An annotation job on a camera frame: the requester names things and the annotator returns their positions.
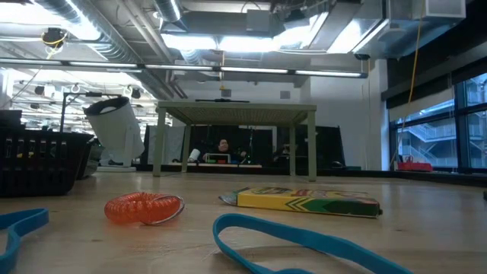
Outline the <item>yellow green crayon box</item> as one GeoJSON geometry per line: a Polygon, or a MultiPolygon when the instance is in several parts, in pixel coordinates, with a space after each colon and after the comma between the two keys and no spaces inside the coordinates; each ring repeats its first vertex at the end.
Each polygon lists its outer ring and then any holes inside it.
{"type": "Polygon", "coordinates": [[[383,214],[380,203],[363,192],[341,190],[294,190],[284,187],[245,187],[219,196],[230,205],[286,212],[306,212],[378,218],[383,214]]]}

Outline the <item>blue rubber band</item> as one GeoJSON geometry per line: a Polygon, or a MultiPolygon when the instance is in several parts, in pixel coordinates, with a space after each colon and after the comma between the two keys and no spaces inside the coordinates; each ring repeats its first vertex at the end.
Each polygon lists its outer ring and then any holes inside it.
{"type": "Polygon", "coordinates": [[[349,260],[374,274],[413,274],[407,268],[386,258],[367,250],[351,241],[326,234],[319,234],[301,228],[267,221],[242,214],[224,214],[219,216],[213,223],[212,233],[215,243],[220,251],[232,259],[235,263],[249,270],[252,274],[313,274],[304,269],[281,269],[273,271],[263,266],[250,262],[241,256],[237,251],[225,244],[219,234],[226,228],[246,228],[264,234],[290,241],[302,247],[337,256],[349,260]]]}
{"type": "Polygon", "coordinates": [[[0,215],[0,231],[7,231],[5,251],[0,254],[0,274],[9,274],[16,266],[21,238],[48,223],[47,209],[28,209],[0,215]]]}

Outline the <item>red-orange coil wristband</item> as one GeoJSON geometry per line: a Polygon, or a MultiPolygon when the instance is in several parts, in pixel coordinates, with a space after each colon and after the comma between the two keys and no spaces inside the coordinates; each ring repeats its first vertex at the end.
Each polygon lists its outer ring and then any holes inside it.
{"type": "Polygon", "coordinates": [[[160,225],[176,218],[185,207],[179,196],[162,193],[130,193],[111,199],[104,214],[116,224],[160,225]]]}

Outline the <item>light wood desk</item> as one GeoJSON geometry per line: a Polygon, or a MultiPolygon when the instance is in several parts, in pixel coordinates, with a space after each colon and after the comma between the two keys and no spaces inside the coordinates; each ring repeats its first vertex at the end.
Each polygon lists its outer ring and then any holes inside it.
{"type": "MultiPolygon", "coordinates": [[[[169,163],[170,166],[182,166],[182,163],[169,163]]],[[[187,167],[235,167],[235,168],[263,168],[260,164],[207,164],[207,163],[188,163],[187,167]]]]}

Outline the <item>white desk lamp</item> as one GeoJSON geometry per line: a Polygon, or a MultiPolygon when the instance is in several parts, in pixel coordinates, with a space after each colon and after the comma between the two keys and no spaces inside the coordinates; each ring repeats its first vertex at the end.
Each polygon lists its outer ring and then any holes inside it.
{"type": "Polygon", "coordinates": [[[128,97],[98,101],[84,114],[103,147],[98,171],[135,172],[132,161],[145,150],[138,120],[128,97]]]}

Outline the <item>person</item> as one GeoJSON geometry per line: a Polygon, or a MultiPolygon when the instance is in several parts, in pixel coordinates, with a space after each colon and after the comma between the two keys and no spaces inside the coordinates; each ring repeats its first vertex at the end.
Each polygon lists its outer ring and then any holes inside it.
{"type": "Polygon", "coordinates": [[[227,139],[221,139],[217,144],[214,153],[231,155],[233,153],[233,150],[231,149],[227,139]]]}

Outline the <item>small white-framed screen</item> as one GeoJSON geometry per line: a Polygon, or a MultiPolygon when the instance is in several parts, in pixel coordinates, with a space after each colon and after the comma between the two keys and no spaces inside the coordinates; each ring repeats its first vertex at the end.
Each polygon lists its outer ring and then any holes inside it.
{"type": "Polygon", "coordinates": [[[231,156],[222,153],[208,153],[205,155],[205,162],[208,164],[230,164],[231,156]]]}

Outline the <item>black partition panel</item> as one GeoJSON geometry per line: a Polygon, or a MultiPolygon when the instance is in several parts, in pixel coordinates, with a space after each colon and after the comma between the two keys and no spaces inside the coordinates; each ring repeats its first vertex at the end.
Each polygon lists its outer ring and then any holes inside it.
{"type": "MultiPolygon", "coordinates": [[[[153,164],[156,126],[146,126],[142,164],[153,164]]],[[[184,126],[166,126],[163,164],[181,163],[183,160],[184,126]]],[[[233,153],[230,164],[260,164],[263,167],[289,168],[289,128],[277,126],[192,126],[189,153],[197,148],[199,160],[206,163],[205,155],[214,153],[221,139],[227,139],[233,153]]],[[[295,128],[296,168],[307,171],[307,126],[295,128]]],[[[316,126],[317,169],[345,167],[342,136],[339,127],[316,126]]]]}

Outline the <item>black plastic basket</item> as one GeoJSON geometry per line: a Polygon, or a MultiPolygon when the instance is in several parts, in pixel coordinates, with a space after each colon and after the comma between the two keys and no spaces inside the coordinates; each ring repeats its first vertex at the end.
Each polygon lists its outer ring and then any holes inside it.
{"type": "Polygon", "coordinates": [[[83,180],[97,171],[104,147],[97,138],[90,140],[84,150],[77,179],[83,180]]]}
{"type": "Polygon", "coordinates": [[[62,196],[74,186],[84,133],[0,128],[0,198],[62,196]]]}

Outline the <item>red bin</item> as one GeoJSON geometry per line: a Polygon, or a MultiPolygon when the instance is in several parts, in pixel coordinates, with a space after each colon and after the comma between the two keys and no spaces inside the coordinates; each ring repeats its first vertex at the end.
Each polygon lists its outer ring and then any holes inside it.
{"type": "Polygon", "coordinates": [[[414,162],[413,156],[399,156],[395,162],[395,169],[401,171],[432,172],[433,167],[429,163],[414,162]]]}

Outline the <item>white ceiling unit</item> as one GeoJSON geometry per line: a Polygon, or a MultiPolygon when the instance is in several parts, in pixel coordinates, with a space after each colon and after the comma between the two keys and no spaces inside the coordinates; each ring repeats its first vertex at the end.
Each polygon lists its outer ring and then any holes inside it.
{"type": "Polygon", "coordinates": [[[458,19],[466,17],[466,0],[411,0],[412,17],[458,19]]]}

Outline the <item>silver spiral ventilation duct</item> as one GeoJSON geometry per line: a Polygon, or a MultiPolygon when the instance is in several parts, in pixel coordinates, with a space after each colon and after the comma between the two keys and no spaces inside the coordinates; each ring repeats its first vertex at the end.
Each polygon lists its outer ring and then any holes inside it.
{"type": "MultiPolygon", "coordinates": [[[[88,41],[88,46],[108,62],[143,63],[142,58],[90,0],[33,0],[36,5],[64,20],[70,34],[88,41]]],[[[156,99],[171,100],[182,94],[163,78],[147,70],[129,73],[156,99]]]]}

